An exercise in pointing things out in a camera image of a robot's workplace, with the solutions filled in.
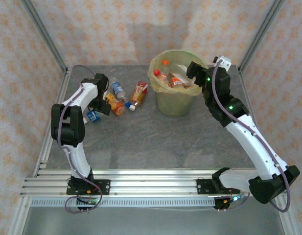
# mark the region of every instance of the green trash bin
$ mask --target green trash bin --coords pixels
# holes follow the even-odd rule
[[[156,105],[165,116],[178,118],[187,115],[196,98],[202,92],[202,88],[197,85],[185,88],[171,88],[158,80],[153,74],[154,70],[162,70],[163,60],[168,60],[169,66],[172,64],[184,65],[188,67],[191,61],[195,61],[204,68],[208,68],[205,61],[191,52],[184,50],[166,50],[157,55],[150,63],[148,76],[151,86],[156,93]]]

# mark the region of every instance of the wall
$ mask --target wall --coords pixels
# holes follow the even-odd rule
[[[301,171],[291,193],[302,233],[302,0],[284,2],[243,78],[263,135]]]
[[[240,64],[273,0],[33,0],[66,65],[149,64],[166,49]]]
[[[62,73],[19,0],[0,0],[0,235],[33,173]]]

